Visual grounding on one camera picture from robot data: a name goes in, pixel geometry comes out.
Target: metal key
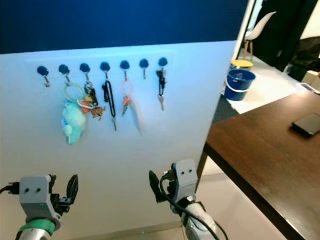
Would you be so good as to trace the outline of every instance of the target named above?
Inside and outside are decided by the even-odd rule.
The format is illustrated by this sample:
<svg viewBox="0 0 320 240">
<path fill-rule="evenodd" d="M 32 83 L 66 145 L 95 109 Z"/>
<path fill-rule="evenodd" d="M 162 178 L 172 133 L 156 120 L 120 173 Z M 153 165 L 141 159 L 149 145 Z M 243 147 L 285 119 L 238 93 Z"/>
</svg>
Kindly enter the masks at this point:
<svg viewBox="0 0 320 240">
<path fill-rule="evenodd" d="M 122 105 L 123 105 L 123 110 L 122 110 L 122 115 L 121 117 L 123 117 L 128 109 L 128 106 L 130 104 L 130 98 L 125 96 L 124 99 L 123 99 L 123 102 L 122 102 Z"/>
<path fill-rule="evenodd" d="M 161 103 L 162 111 L 165 110 L 165 97 L 163 95 L 158 95 L 159 102 Z"/>
<path fill-rule="evenodd" d="M 117 131 L 116 117 L 112 118 L 112 122 L 113 122 L 114 130 Z"/>
</svg>

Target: dark blue wall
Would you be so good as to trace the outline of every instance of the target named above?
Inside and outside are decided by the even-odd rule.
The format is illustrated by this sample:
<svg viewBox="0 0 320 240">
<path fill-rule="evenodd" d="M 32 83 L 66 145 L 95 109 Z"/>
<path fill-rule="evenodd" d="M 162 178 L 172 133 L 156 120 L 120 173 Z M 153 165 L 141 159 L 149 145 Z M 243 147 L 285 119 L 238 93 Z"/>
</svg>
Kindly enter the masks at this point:
<svg viewBox="0 0 320 240">
<path fill-rule="evenodd" d="M 0 0 L 0 53 L 235 40 L 248 0 Z"/>
</svg>

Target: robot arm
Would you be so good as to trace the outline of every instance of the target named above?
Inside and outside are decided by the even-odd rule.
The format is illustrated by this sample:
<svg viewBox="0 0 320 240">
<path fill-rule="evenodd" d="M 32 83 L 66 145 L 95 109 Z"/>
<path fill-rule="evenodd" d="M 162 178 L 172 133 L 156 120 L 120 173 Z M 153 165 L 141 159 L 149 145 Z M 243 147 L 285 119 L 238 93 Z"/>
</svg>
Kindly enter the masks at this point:
<svg viewBox="0 0 320 240">
<path fill-rule="evenodd" d="M 16 240 L 50 240 L 54 231 L 62 224 L 63 213 L 69 212 L 70 205 L 78 193 L 78 175 L 73 175 L 66 188 L 66 197 L 52 193 L 55 175 L 26 176 L 20 182 L 6 187 L 11 194 L 19 194 L 19 201 L 26 214 Z"/>
<path fill-rule="evenodd" d="M 169 181 L 168 194 L 163 181 Z M 197 172 L 193 160 L 184 160 L 171 165 L 160 181 L 156 174 L 149 171 L 149 182 L 157 203 L 170 202 L 170 209 L 181 217 L 189 240 L 219 240 L 217 223 L 208 215 L 201 202 L 196 202 Z"/>
</svg>

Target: blue bucket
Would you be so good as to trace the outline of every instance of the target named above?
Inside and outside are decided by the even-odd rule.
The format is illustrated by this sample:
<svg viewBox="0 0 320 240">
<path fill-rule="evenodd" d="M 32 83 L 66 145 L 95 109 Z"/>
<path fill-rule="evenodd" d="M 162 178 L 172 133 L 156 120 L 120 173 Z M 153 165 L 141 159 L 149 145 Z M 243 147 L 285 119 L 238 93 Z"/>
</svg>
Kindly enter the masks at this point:
<svg viewBox="0 0 320 240">
<path fill-rule="evenodd" d="M 244 99 L 255 78 L 256 75 L 247 70 L 234 69 L 229 71 L 228 76 L 225 79 L 225 98 L 233 101 L 241 101 Z"/>
</svg>

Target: key hook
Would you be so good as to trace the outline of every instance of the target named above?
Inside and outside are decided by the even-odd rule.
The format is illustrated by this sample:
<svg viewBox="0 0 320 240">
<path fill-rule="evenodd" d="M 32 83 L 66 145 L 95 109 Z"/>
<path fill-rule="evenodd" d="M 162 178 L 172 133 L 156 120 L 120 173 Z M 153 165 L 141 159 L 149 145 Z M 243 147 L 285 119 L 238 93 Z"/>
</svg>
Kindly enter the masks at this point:
<svg viewBox="0 0 320 240">
<path fill-rule="evenodd" d="M 123 60 L 120 63 L 120 68 L 124 71 L 124 80 L 127 82 L 128 81 L 127 70 L 130 68 L 129 62 L 127 60 Z"/>
<path fill-rule="evenodd" d="M 38 74 L 40 74 L 44 78 L 44 80 L 45 80 L 45 84 L 44 85 L 47 88 L 50 87 L 50 82 L 49 82 L 49 80 L 47 78 L 47 76 L 49 74 L 48 69 L 45 66 L 39 66 L 36 71 L 37 71 Z"/>
<path fill-rule="evenodd" d="M 146 68 L 149 66 L 149 62 L 147 59 L 143 58 L 140 60 L 140 63 L 139 63 L 139 66 L 140 68 L 143 69 L 143 79 L 146 79 L 147 78 L 147 75 L 146 75 Z"/>
<path fill-rule="evenodd" d="M 92 82 L 90 82 L 89 80 L 89 76 L 88 76 L 88 73 L 90 72 L 90 67 L 88 64 L 86 63 L 81 63 L 80 64 L 80 71 L 84 73 L 85 75 L 85 79 L 86 79 L 86 84 L 85 86 L 90 88 L 93 86 Z"/>
<path fill-rule="evenodd" d="M 164 72 L 164 68 L 165 66 L 168 64 L 168 60 L 165 58 L 165 57 L 161 57 L 159 59 L 159 62 L 158 62 L 159 66 L 161 67 L 161 70 Z"/>
<path fill-rule="evenodd" d="M 66 82 L 65 82 L 65 84 L 66 85 L 69 85 L 70 83 L 71 83 L 71 81 L 70 81 L 70 79 L 69 79 L 69 77 L 68 77 L 68 75 L 69 75 L 69 73 L 70 73 L 70 70 L 69 70 L 69 68 L 68 68 L 68 66 L 67 65 L 65 65 L 65 64 L 61 64 L 60 66 L 59 66 L 59 72 L 66 78 Z"/>
<path fill-rule="evenodd" d="M 110 70 L 110 65 L 109 63 L 107 63 L 106 61 L 103 61 L 100 64 L 100 69 L 105 73 L 105 81 L 108 81 L 108 72 Z"/>
</svg>

